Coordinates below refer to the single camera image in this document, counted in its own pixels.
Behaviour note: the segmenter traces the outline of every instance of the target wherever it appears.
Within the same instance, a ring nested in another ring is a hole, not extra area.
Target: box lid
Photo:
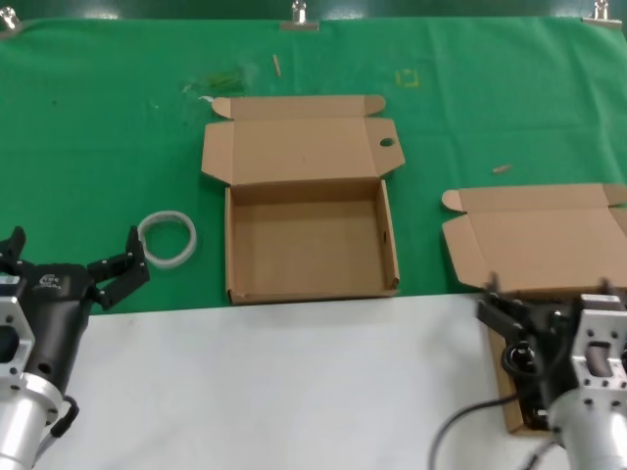
[[[228,184],[378,177],[405,162],[381,96],[216,98],[202,170]]]
[[[505,292],[627,287],[627,187],[578,184],[450,190],[443,225],[459,281]]]

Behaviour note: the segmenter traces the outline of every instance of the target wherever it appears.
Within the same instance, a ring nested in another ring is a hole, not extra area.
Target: open cardboard box
[[[497,273],[520,298],[560,298],[599,290],[608,279],[627,288],[627,187],[603,184],[459,189],[444,206],[464,212],[443,225],[460,282],[482,288]],[[505,341],[489,334],[501,397],[514,392],[501,368]],[[513,434],[524,426],[517,402],[505,407]]]
[[[226,189],[234,304],[389,297],[399,268],[385,182],[405,162],[380,96],[216,98],[202,171]]]

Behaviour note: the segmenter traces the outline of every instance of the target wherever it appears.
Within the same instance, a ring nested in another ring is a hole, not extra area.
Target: wooden stick
[[[280,78],[281,77],[281,66],[278,63],[278,57],[276,57],[276,54],[274,54],[272,56],[272,58],[274,59],[274,68],[276,69],[276,75]]]
[[[505,173],[506,171],[510,171],[511,170],[511,165],[510,164],[504,164],[503,166],[497,166],[496,168],[492,169],[493,173]]]

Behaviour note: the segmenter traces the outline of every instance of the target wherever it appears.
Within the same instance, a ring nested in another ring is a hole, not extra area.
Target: green backdrop
[[[276,54],[282,76],[276,75]],[[45,21],[0,42],[0,237],[24,257],[89,262],[120,253],[150,212],[188,213],[195,256],[115,311],[226,305],[223,186],[203,177],[198,97],[375,93],[407,164],[388,178],[402,295],[461,292],[441,236],[454,187],[624,182],[627,48],[578,19],[326,22]],[[495,174],[496,166],[511,165]],[[185,243],[157,229],[154,252]]]

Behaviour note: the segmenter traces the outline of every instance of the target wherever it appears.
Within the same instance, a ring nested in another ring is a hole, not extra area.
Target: white tablecloth
[[[81,407],[39,470],[420,470],[442,421],[493,398],[464,296],[92,317]],[[460,422],[439,470],[515,470],[539,444],[500,409]],[[563,450],[543,465],[568,468]]]

